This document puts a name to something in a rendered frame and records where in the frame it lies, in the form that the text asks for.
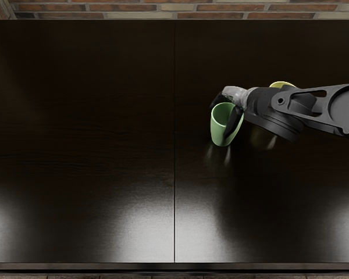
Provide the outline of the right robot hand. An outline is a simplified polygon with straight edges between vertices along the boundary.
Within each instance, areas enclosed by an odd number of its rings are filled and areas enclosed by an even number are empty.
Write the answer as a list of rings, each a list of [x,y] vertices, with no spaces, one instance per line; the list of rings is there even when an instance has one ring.
[[[251,90],[247,90],[241,87],[236,87],[236,86],[226,86],[224,89],[217,94],[215,99],[212,101],[210,105],[210,109],[212,109],[219,103],[222,102],[231,102],[235,104],[236,106],[236,115],[241,115],[244,114],[244,111],[247,107],[247,97],[251,93]],[[224,137],[228,137],[231,129],[232,121],[229,120],[227,123],[227,130],[224,132]]]

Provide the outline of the green cup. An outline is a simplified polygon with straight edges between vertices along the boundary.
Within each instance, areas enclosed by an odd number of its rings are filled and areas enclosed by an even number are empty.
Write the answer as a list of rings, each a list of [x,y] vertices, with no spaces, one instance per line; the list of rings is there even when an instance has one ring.
[[[228,146],[238,133],[243,122],[243,114],[236,115],[236,106],[231,102],[217,104],[211,111],[211,138],[217,146]],[[227,130],[227,123],[231,120],[231,132],[228,137],[224,137]]]

